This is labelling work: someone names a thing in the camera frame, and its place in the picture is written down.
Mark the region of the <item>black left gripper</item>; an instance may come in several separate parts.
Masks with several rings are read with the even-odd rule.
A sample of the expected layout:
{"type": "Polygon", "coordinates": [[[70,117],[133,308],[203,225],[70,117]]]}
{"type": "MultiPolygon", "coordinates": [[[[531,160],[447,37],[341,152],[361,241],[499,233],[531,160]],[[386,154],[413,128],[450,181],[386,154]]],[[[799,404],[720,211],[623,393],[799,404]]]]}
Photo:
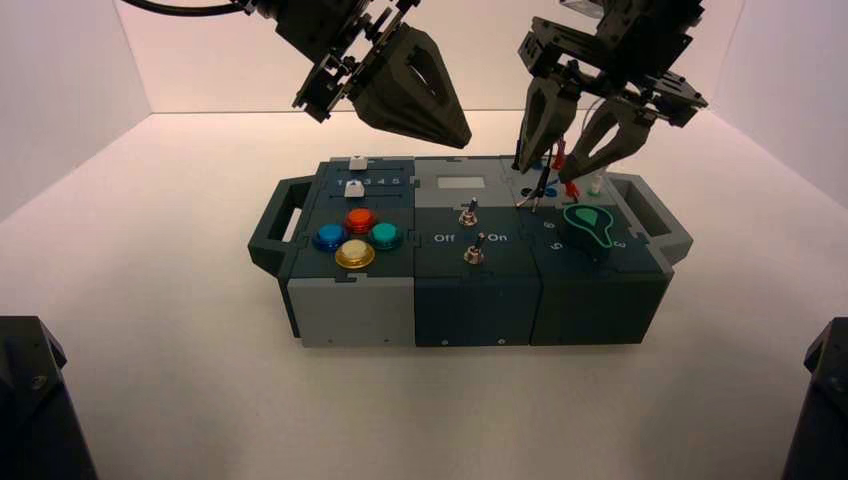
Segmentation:
{"type": "Polygon", "coordinates": [[[247,1],[245,13],[313,62],[293,106],[318,122],[343,98],[367,125],[453,148],[471,139],[446,63],[424,31],[402,23],[418,1],[392,1],[377,17],[367,1],[247,1]]]}

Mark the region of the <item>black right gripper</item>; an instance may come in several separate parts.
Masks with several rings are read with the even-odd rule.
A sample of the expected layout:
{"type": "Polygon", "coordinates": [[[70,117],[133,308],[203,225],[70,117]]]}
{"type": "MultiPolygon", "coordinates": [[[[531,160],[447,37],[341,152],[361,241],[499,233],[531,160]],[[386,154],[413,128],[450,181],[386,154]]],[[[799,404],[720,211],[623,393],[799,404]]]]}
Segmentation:
{"type": "Polygon", "coordinates": [[[688,31],[701,21],[700,1],[560,4],[596,20],[597,25],[593,33],[587,33],[552,20],[532,19],[518,48],[528,72],[535,76],[527,89],[521,122],[515,163],[520,173],[538,164],[571,126],[580,92],[609,100],[595,111],[566,156],[558,174],[562,183],[636,153],[655,121],[653,114],[638,108],[673,126],[684,126],[708,106],[685,77],[671,70],[692,42],[688,31]]]}

